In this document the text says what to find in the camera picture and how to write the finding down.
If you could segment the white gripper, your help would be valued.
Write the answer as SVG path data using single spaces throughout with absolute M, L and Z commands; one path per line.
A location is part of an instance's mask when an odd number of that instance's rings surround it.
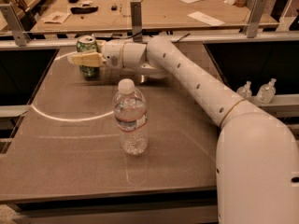
M 73 65 L 84 65 L 89 67 L 100 67 L 105 64 L 110 68 L 122 69 L 123 40 L 96 40 L 101 53 L 77 52 L 67 56 L 67 60 Z

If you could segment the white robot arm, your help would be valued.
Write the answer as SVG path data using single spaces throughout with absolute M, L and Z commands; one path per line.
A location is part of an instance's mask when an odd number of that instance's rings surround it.
M 299 147 L 290 129 L 155 36 L 112 40 L 68 57 L 76 65 L 164 68 L 221 127 L 216 151 L 220 224 L 299 224 Z

